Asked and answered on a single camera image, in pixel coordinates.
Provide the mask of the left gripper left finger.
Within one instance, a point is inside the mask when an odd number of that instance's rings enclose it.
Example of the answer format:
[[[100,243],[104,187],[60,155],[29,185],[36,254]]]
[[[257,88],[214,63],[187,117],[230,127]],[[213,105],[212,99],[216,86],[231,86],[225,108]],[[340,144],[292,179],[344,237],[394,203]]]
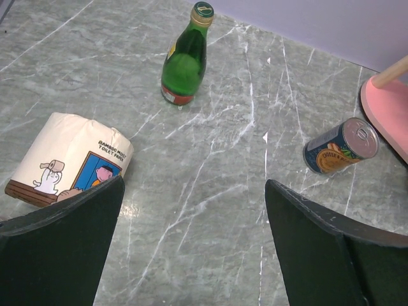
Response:
[[[123,197],[118,176],[1,222],[1,305],[92,305]]]

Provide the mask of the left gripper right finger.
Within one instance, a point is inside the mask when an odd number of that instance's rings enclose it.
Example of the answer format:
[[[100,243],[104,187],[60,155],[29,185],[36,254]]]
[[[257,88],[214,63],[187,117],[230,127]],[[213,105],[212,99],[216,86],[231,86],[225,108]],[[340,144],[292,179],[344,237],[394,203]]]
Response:
[[[265,184],[273,242],[290,305],[407,305],[407,237]]]

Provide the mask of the printed paper roll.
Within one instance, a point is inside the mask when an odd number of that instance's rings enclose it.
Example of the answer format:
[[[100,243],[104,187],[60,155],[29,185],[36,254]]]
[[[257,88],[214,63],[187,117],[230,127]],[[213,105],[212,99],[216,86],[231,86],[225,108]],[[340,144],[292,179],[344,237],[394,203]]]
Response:
[[[55,112],[4,191],[28,204],[46,207],[123,176],[133,152],[131,142],[114,127]]]

